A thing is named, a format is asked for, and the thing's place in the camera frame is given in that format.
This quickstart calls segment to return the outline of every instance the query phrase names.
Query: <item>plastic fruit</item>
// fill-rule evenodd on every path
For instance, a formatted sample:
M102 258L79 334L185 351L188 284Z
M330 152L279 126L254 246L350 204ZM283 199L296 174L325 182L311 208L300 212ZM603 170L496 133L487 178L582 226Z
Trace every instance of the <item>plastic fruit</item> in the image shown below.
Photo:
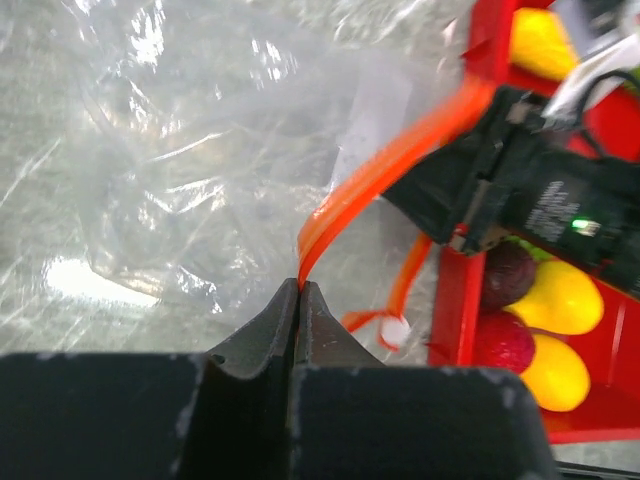
M591 379L580 356L567 344L543 334L533 336L535 355L520 378L538 405L552 412L569 412L589 393Z
M506 310L531 328L581 335L598 325L604 302L586 273L568 263L551 260L538 266L533 287Z
M539 8L516 10L511 27L511 63L561 82L579 60L555 14Z
M496 312L478 317L474 365L506 368L522 373L529 367L535 353L533 337L522 321L508 312Z
M500 310L529 291L536 276L533 257L520 245L503 242L487 252L480 308Z

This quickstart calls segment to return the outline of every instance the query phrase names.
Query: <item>yellow mango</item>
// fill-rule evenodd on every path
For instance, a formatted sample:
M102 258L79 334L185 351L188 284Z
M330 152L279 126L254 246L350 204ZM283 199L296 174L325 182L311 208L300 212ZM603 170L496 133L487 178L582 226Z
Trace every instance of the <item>yellow mango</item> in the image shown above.
M557 338L533 336L536 353L520 378L538 405L552 412L570 412L587 397L591 388L589 371L582 358Z
M604 313L604 301L593 280L573 265L549 260L538 265L533 286L505 310L530 328L561 335L593 330Z
M540 8L516 10L511 28L511 63L561 82L579 63L556 15Z

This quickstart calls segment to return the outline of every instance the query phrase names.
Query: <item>red tray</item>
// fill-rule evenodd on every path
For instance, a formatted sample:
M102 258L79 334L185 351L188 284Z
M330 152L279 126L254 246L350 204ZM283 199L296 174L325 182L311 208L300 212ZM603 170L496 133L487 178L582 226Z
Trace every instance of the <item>red tray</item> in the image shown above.
M467 71L497 83L550 95L557 84L509 64L513 13L547 8L548 0L478 0L471 22ZM613 154L640 160L640 108L622 89L589 113L588 124ZM579 140L571 148L588 153ZM484 255L443 252L430 340L431 365L471 365ZM542 411L552 443L640 439L640 303L598 284L605 300L602 322L586 335L567 337L585 361L592 388L569 413Z

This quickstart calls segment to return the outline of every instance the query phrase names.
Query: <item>dark red fruit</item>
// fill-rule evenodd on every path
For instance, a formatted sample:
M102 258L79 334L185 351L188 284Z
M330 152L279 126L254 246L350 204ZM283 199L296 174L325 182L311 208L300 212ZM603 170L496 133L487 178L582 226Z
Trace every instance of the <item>dark red fruit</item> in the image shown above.
M517 316L495 312L478 317L474 365L506 368L519 374L531 365L535 352L533 336Z
M535 280L536 262L524 248L503 242L487 252L480 308L500 310L524 297Z

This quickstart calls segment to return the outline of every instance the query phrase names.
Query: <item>transparent plastic sheet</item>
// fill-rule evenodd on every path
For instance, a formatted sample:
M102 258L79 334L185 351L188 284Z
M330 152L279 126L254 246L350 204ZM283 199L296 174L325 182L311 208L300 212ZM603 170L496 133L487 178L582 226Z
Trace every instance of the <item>transparent plastic sheet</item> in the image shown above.
M347 48L382 46L419 63L467 46L467 11L475 0L244 0L327 33ZM443 68L457 69L459 62Z
M418 63L233 0L63 4L92 268L236 327L295 275L297 232L332 186L457 85L455 22ZM336 316L385 294L412 230L376 202L327 252L312 279ZM431 264L423 276L416 292L432 290Z

